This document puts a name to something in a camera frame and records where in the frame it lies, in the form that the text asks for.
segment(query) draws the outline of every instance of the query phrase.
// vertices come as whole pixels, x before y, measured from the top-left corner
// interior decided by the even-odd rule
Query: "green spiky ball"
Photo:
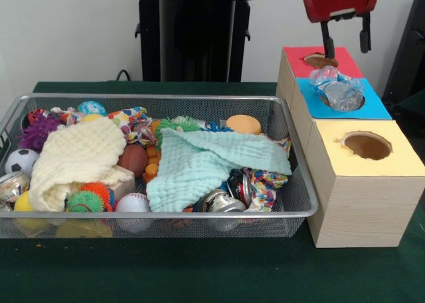
[[[102,212],[104,204],[97,194],[80,191],[69,197],[68,209],[70,212]]]
[[[201,127],[199,127],[196,120],[191,117],[179,116],[174,118],[173,120],[171,120],[170,118],[162,119],[155,130],[157,146],[159,149],[161,149],[163,139],[161,129],[164,128],[171,128],[180,132],[198,132],[199,130],[201,130]]]

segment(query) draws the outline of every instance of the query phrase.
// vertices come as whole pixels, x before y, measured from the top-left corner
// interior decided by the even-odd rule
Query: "mint green muslin cloth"
[[[219,187],[232,169],[249,167],[292,174],[285,150],[266,136],[172,129],[161,132],[158,175],[146,189],[154,212],[183,211]]]

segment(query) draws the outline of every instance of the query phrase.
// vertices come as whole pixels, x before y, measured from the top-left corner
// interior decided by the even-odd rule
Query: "green tablecloth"
[[[39,83],[35,92],[268,94],[275,84]],[[396,249],[292,239],[0,241],[2,302],[424,302],[425,212]]]

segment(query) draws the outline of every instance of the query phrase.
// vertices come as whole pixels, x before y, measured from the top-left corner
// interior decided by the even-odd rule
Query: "metal basket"
[[[16,99],[0,123],[3,148],[0,174],[9,152],[17,149],[21,120],[36,108],[77,107],[95,100],[109,112],[143,106],[152,118],[191,116],[207,121],[235,114],[257,118],[274,140],[288,135],[293,175],[281,189],[271,213],[0,213],[0,238],[140,237],[291,237],[317,211],[317,197],[288,107],[265,96],[171,96],[118,94],[31,94]],[[136,180],[137,191],[143,182]],[[148,227],[131,233],[122,227]]]

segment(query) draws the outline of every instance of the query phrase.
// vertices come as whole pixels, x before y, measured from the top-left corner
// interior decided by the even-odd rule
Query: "red paper top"
[[[304,57],[315,52],[324,54],[323,47],[284,47],[286,58],[296,78],[308,78],[310,73],[316,68],[306,64]],[[335,47],[335,59],[339,63],[338,70],[351,78],[364,78],[356,62],[348,53],[345,47]]]

